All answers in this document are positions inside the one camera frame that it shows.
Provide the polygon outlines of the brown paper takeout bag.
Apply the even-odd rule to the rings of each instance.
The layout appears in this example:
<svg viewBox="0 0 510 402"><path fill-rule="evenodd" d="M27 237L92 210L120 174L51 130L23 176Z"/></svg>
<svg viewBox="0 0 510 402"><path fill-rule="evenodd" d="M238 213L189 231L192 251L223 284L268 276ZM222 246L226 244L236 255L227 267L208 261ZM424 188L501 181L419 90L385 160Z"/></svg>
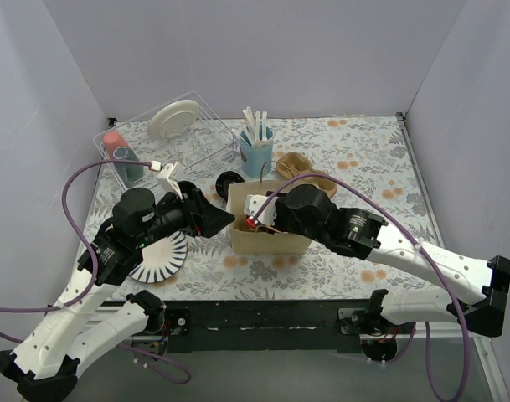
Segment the brown paper takeout bag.
<svg viewBox="0 0 510 402"><path fill-rule="evenodd" d="M226 210L235 221L228 226L231 246L242 255L294 254L302 255L311 244L308 238L276 228L275 202L271 201L254 221L266 195L273 193L281 182L267 180L272 161L264 162L259 173L253 173L249 182L228 186Z"/></svg>

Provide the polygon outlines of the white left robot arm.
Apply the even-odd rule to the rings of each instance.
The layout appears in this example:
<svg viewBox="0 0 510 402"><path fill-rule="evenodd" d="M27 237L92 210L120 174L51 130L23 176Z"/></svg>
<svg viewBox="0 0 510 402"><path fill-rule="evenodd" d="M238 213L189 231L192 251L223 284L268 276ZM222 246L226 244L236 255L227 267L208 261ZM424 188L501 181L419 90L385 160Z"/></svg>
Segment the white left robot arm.
<svg viewBox="0 0 510 402"><path fill-rule="evenodd" d="M127 296L113 317L90 330L85 324L142 262L145 247L177 232L211 238L234 215L212 205L193 183L157 201L146 188L124 192L86 252L58 301L44 312L16 348L0 352L0 373L27 401L62 401L98 358L139 332L162 331L165 306L149 291Z"/></svg>

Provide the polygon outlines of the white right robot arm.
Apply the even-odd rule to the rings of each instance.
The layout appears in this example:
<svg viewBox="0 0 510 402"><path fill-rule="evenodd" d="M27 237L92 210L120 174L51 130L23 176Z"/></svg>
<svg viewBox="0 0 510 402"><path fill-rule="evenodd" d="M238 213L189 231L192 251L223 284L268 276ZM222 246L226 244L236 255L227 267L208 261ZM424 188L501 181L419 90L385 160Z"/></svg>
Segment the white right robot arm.
<svg viewBox="0 0 510 402"><path fill-rule="evenodd" d="M368 210L339 208L322 191L302 184L277 198L274 225L303 235L343 257L367 260L431 283L425 291L376 290L368 305L346 318L359 331L382 333L410 322L457 322L478 335L502 335L510 286L510 260L458 255L405 238Z"/></svg>

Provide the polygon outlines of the blue striped white plate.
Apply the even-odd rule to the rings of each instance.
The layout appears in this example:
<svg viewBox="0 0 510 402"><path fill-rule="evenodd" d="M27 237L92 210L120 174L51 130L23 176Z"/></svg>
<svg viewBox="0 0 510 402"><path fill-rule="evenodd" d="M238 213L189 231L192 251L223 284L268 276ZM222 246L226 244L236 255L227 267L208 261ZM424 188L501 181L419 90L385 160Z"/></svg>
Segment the blue striped white plate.
<svg viewBox="0 0 510 402"><path fill-rule="evenodd" d="M174 276L182 267L188 254L188 242L184 233L176 232L145 247L142 263L129 276L146 284L165 281Z"/></svg>

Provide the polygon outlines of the teal plastic cup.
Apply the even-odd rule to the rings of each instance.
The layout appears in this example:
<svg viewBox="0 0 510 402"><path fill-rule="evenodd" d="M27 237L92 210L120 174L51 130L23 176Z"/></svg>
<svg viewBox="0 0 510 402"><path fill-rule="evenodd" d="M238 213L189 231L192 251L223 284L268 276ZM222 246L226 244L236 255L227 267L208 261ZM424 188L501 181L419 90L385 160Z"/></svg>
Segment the teal plastic cup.
<svg viewBox="0 0 510 402"><path fill-rule="evenodd" d="M115 166L121 181L127 188L131 188L144 176L144 167L142 165L126 163L126 161L139 161L137 155L131 148L117 147L113 151L112 158L117 161L122 161L122 163L116 163Z"/></svg>

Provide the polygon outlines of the blue cylindrical holder cup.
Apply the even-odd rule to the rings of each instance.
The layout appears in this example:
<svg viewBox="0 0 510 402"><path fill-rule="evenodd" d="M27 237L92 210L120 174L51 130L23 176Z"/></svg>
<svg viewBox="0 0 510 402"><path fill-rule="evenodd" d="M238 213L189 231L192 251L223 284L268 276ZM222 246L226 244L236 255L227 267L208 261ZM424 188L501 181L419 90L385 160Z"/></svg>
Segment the blue cylindrical holder cup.
<svg viewBox="0 0 510 402"><path fill-rule="evenodd" d="M250 147L245 143L246 134L240 133L240 157L242 160L242 169L245 175L251 178L264 177L271 171L270 162L273 153L273 131L267 127L266 135L270 141L262 147Z"/></svg>

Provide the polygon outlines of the white ceramic plate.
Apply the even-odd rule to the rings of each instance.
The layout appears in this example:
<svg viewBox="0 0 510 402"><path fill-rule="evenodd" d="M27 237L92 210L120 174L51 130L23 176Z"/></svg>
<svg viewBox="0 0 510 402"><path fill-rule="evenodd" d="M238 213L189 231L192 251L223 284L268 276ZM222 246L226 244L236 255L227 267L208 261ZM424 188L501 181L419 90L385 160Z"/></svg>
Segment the white ceramic plate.
<svg viewBox="0 0 510 402"><path fill-rule="evenodd" d="M147 135L154 140L180 136L197 119L200 105L195 100L178 100L158 111L148 122Z"/></svg>

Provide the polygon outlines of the brown pulp cup carrier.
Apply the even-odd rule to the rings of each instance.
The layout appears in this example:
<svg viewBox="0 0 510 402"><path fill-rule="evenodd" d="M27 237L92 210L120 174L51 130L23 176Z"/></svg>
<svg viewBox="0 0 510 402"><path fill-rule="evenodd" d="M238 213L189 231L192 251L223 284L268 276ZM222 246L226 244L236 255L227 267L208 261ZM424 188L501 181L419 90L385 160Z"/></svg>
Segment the brown pulp cup carrier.
<svg viewBox="0 0 510 402"><path fill-rule="evenodd" d="M326 174L323 171L316 170L309 159L297 152L288 152L279 158L276 162L276 171L285 179L307 173ZM337 185L326 178L308 177L304 179L304 182L311 183L323 190L329 198L333 198L337 193Z"/></svg>

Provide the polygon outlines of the pink plastic cup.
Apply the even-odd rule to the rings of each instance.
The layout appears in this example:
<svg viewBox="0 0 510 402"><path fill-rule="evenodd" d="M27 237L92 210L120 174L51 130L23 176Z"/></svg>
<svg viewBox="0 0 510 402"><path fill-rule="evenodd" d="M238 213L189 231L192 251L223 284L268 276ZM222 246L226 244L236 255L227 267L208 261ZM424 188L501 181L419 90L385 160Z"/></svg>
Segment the pink plastic cup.
<svg viewBox="0 0 510 402"><path fill-rule="evenodd" d="M124 160L128 158L129 145L117 131L105 133L103 144L110 159Z"/></svg>

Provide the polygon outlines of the white wrapped straw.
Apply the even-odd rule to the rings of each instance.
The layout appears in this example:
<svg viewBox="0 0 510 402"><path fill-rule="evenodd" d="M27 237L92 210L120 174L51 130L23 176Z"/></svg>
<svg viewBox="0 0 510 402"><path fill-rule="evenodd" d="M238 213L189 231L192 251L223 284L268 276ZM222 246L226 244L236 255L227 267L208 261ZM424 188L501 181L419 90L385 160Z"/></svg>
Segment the white wrapped straw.
<svg viewBox="0 0 510 402"><path fill-rule="evenodd" d="M260 134L260 112L255 112L255 144L258 147L260 145L261 141L261 134Z"/></svg>
<svg viewBox="0 0 510 402"><path fill-rule="evenodd" d="M263 111L262 112L262 116L261 116L261 131L260 131L260 136L261 136L261 140L263 142L267 142L268 140L268 137L267 137L267 111Z"/></svg>
<svg viewBox="0 0 510 402"><path fill-rule="evenodd" d="M258 131L257 131L257 125L255 124L255 120L253 117L252 110L249 106L247 106L245 109L242 110L245 120L247 123L247 129L250 136L250 143L253 147L257 147L259 145L259 139L258 139Z"/></svg>

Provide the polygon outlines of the floral patterned table mat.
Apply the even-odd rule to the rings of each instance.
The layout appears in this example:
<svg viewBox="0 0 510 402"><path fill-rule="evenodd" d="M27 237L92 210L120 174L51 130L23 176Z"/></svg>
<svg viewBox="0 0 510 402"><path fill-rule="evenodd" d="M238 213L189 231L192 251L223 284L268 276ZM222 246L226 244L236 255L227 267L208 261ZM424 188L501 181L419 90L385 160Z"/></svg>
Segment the floral patterned table mat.
<svg viewBox="0 0 510 402"><path fill-rule="evenodd" d="M274 158L304 155L344 187L335 203L371 209L379 205L413 235L436 243L425 195L408 142L393 116L273 119ZM368 261L343 258L322 245L302 255L241 255L227 231L190 239L187 258L171 278L147 289L164 300L270 300L367 298L374 290L418 291L429 283Z"/></svg>

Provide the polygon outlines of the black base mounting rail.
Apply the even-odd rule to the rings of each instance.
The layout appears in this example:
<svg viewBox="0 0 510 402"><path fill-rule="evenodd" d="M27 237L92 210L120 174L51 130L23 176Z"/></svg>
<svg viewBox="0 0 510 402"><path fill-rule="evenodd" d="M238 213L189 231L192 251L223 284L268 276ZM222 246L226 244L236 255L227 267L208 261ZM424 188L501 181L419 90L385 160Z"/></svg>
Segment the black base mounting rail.
<svg viewBox="0 0 510 402"><path fill-rule="evenodd" d="M390 340L408 334L376 317L367 299L168 301L164 323L138 338L167 337L170 353L209 351L330 350L359 353L361 338Z"/></svg>

